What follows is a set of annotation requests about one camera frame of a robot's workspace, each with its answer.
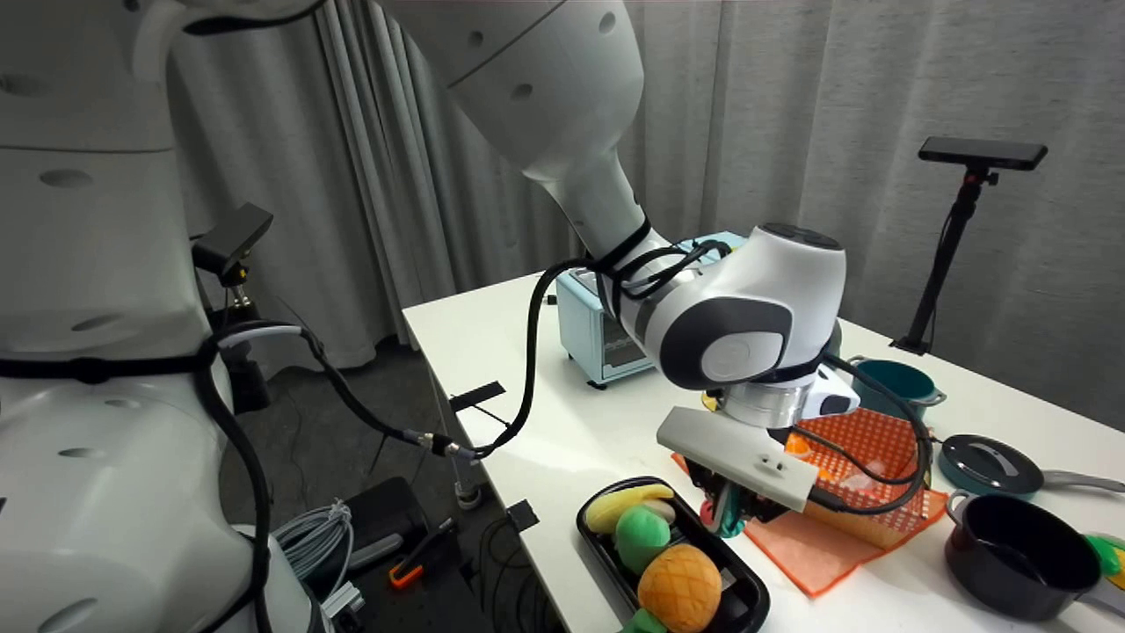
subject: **gray curtain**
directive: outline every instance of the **gray curtain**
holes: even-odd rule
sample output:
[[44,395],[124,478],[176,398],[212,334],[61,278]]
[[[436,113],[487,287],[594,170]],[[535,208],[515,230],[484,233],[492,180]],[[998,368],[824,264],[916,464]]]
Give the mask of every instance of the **gray curtain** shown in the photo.
[[[187,35],[170,88],[192,230],[239,205],[275,212],[253,298],[309,324],[341,365],[409,341],[405,306],[574,255],[553,199],[487,153],[377,3]],[[267,374],[309,365],[297,345],[259,357]]]
[[641,197],[674,235],[842,238],[842,312],[907,334],[960,170],[926,136],[1047,146],[984,191],[936,357],[1125,427],[1125,3],[636,0]]
[[[645,95],[623,155],[653,224],[824,230],[851,257],[842,312],[887,334],[907,330],[960,185],[960,170],[913,160],[922,141],[1052,146],[1036,171],[1001,171],[984,195],[936,351],[1125,427],[1125,3],[633,0],[629,11]],[[212,182],[200,197],[283,208],[276,233],[295,224],[295,243],[262,255],[262,283],[309,320],[334,306],[317,326],[341,341],[377,341],[396,306],[568,249],[553,205],[449,113],[426,59],[370,3],[192,41],[176,59],[204,136],[188,165],[212,171],[197,176]],[[295,269],[292,249],[319,269]]]

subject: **black device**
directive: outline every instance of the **black device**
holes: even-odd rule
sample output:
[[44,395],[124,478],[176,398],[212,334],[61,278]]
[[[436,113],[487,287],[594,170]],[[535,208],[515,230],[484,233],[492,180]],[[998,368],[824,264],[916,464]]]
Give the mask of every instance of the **black device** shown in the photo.
[[[219,230],[188,238],[188,257],[197,270],[215,274],[219,284],[234,298],[219,311],[208,306],[208,320],[219,334],[258,320],[258,306],[241,287],[248,283],[246,257],[270,224],[275,224],[270,212],[241,205],[229,218],[222,218]],[[248,360],[248,345],[226,348],[222,360],[233,376],[234,415],[267,409],[270,389],[267,389],[267,379],[259,376],[259,365]]]
[[[349,498],[356,553],[384,543],[388,534],[402,534],[402,549],[418,549],[426,534],[440,527],[432,519],[416,490],[405,478],[388,478]],[[337,633],[370,633],[370,628],[418,628],[418,633],[492,633],[497,623],[483,613],[472,580],[463,577],[463,549],[457,539],[436,539],[426,557],[426,580],[416,590],[394,590],[388,583],[388,571],[394,557],[374,557],[362,571],[351,571],[349,580],[358,587],[364,609],[362,623],[334,623]],[[322,590],[334,577],[309,577],[313,594]]]
[[926,292],[916,298],[913,320],[907,337],[897,337],[894,348],[907,348],[926,357],[931,345],[927,324],[936,316],[948,264],[957,257],[960,235],[969,224],[982,191],[984,182],[994,185],[998,171],[994,170],[1017,170],[1017,171],[1031,171],[1043,161],[1047,146],[998,146],[998,141],[974,141],[974,136],[927,136],[916,148],[922,161],[953,161],[962,165],[962,180],[957,191],[957,199],[947,216],[947,230],[943,230],[943,243],[936,255],[936,269],[927,270]]
[[998,146],[998,141],[969,141],[969,136],[927,136],[916,148],[922,161],[989,165],[989,170],[1017,170],[1017,171],[1036,170],[1043,155],[1047,155],[1047,146]]

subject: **black cable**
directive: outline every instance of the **black cable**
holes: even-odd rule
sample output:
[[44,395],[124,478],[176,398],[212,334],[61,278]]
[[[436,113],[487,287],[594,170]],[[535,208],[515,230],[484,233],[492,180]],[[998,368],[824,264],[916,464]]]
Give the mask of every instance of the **black cable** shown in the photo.
[[568,269],[585,269],[589,264],[589,257],[568,257],[553,264],[546,274],[538,274],[535,287],[531,287],[531,306],[528,306],[528,357],[522,357],[522,395],[520,395],[520,413],[515,420],[487,443],[483,446],[483,457],[497,454],[499,446],[505,446],[514,436],[520,436],[520,429],[528,427],[531,405],[535,405],[535,357],[538,357],[538,312],[541,312],[541,298],[547,294],[553,283],[568,270]]
[[388,434],[378,436],[377,457],[364,464],[364,476],[362,476],[364,481],[378,470],[384,450],[388,450]]
[[912,476],[907,490],[904,490],[897,498],[874,504],[874,508],[846,508],[846,504],[840,504],[835,496],[820,494],[820,490],[812,490],[812,498],[814,498],[820,508],[827,508],[827,509],[835,509],[835,515],[889,515],[889,509],[907,508],[907,504],[927,484],[931,440],[927,440],[926,423],[904,405],[904,398],[897,398],[894,389],[887,389],[878,379],[869,379],[869,376],[855,374],[855,365],[842,362],[840,357],[824,357],[824,362],[832,365],[832,368],[842,368],[842,374],[859,376],[861,382],[869,382],[873,389],[878,389],[881,398],[889,398],[889,400],[904,413],[904,420],[907,420],[912,429],[913,429],[913,476]]
[[510,427],[505,420],[499,420],[497,413],[474,405],[474,413],[487,415],[497,427]]
[[248,539],[248,583],[246,590],[208,626],[222,628],[246,602],[253,606],[253,620],[259,633],[270,633],[270,613],[267,613],[267,577],[270,577],[270,490],[267,490],[267,476],[258,460],[258,450],[248,443],[248,436],[241,434],[241,427],[234,423],[234,415],[226,409],[212,365],[219,360],[219,337],[208,337],[200,345],[200,365],[192,368],[192,387],[197,398],[204,405],[204,413],[212,415],[212,423],[229,436],[233,450],[239,454],[246,478],[248,478],[248,496],[253,496],[253,539]]
[[827,440],[827,436],[814,436],[814,434],[808,434],[808,429],[790,429],[795,436],[800,436],[800,440],[812,440],[812,443],[820,443],[820,446],[827,446],[827,450],[832,450],[832,454],[840,454],[846,464],[855,464],[861,476],[869,476],[873,481],[881,481],[881,484],[907,484],[907,481],[913,481],[913,476],[907,476],[907,478],[887,478],[887,476],[878,476],[878,470],[873,470],[861,457],[855,457],[846,446],[840,446],[840,443],[832,443],[832,440]]
[[306,345],[309,345],[309,357],[319,362],[326,382],[334,387],[334,395],[345,400],[345,409],[349,409],[358,423],[364,423],[364,427],[377,429],[377,434],[388,434],[390,440],[423,446],[418,436],[410,436],[410,434],[384,423],[377,413],[370,413],[370,409],[356,398],[356,389],[349,387],[345,374],[326,362],[319,337],[313,337],[309,330],[301,330],[301,337],[306,337]]
[[[694,249],[678,249],[678,245],[667,245],[667,249],[651,249],[651,255],[642,255],[642,257],[651,257],[651,260],[658,260],[658,257],[682,257],[678,264],[671,264],[671,269],[663,269],[663,270],[658,270],[658,274],[651,274],[651,278],[642,278],[642,283],[636,283],[636,284],[623,284],[623,292],[633,298],[633,303],[641,303],[641,298],[651,298],[651,294],[658,294],[674,274],[682,274],[684,269],[694,269],[694,264],[698,264],[709,249],[717,249],[717,255],[728,255],[728,245],[725,243],[717,243],[717,238],[703,238],[703,243],[694,243]],[[642,257],[636,257],[636,260],[629,260],[617,274],[633,274],[633,270],[641,270],[645,260]]]

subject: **pan handle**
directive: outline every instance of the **pan handle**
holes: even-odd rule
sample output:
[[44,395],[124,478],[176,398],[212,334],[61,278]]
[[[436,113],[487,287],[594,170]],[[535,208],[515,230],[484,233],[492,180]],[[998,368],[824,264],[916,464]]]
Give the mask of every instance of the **pan handle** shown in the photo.
[[947,517],[960,527],[962,523],[962,509],[969,508],[974,496],[965,494],[948,494],[948,504],[947,504]]
[[1125,481],[1092,478],[1092,476],[1079,476],[1079,470],[1043,470],[1043,490],[1105,490],[1105,494],[1125,494]]

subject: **black stand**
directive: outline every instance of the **black stand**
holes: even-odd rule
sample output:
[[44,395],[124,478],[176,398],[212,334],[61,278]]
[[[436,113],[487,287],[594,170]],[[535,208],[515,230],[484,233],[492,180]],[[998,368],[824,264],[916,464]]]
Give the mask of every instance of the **black stand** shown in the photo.
[[356,523],[356,549],[374,545],[388,534],[405,534],[405,549],[377,563],[374,571],[351,577],[364,609],[351,623],[337,623],[337,633],[370,628],[410,628],[410,633],[492,633],[497,626],[478,609],[478,598],[463,577],[460,543],[440,539],[426,549],[426,577],[410,590],[390,590],[388,572],[402,563],[436,519],[418,508],[405,478],[378,481],[377,490],[349,498]]
[[913,357],[926,357],[931,345],[927,324],[936,316],[948,264],[957,257],[960,235],[969,224],[977,212],[977,197],[984,182],[998,182],[994,170],[1017,170],[1032,171],[1047,155],[1047,146],[994,146],[994,141],[965,141],[965,136],[927,136],[916,153],[922,161],[953,161],[962,165],[962,182],[957,191],[957,199],[947,216],[943,243],[936,269],[927,270],[913,324],[907,337],[897,337],[894,348],[907,348]]
[[926,334],[927,320],[936,316],[948,264],[957,257],[960,235],[969,224],[974,212],[977,212],[977,197],[984,191],[984,182],[998,182],[998,171],[990,171],[989,165],[965,165],[962,182],[957,191],[957,199],[947,216],[947,230],[943,230],[943,243],[937,243],[937,257],[936,269],[927,270],[922,303],[913,311],[913,324],[907,337],[897,337],[894,348],[907,348],[913,357],[926,357],[931,337]]

